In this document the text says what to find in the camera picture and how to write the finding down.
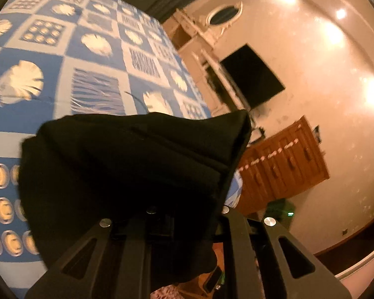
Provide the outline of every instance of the black television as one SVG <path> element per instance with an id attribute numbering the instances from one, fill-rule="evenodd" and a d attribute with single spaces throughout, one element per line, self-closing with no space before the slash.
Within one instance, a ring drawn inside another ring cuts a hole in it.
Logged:
<path id="1" fill-rule="evenodd" d="M 220 62 L 251 108 L 285 89 L 278 78 L 248 46 L 244 45 Z"/>

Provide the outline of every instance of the black metal bracket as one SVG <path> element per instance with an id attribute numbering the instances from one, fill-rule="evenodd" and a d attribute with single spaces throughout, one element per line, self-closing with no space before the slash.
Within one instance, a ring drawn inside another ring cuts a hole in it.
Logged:
<path id="1" fill-rule="evenodd" d="M 151 246 L 173 241 L 172 219 L 141 213 L 102 220 L 28 291 L 25 299 L 147 299 Z M 246 219 L 234 209 L 219 219 L 227 299 L 350 299 L 348 290 L 280 223 Z"/>

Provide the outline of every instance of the black fabric cover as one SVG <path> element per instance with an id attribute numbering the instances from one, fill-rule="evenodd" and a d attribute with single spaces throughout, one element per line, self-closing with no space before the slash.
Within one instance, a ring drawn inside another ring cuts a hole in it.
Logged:
<path id="1" fill-rule="evenodd" d="M 19 193 L 48 268 L 102 218 L 156 205 L 175 242 L 152 257 L 153 289 L 211 271 L 211 236 L 250 137 L 246 111 L 206 120 L 160 113 L 66 116 L 22 144 Z"/>

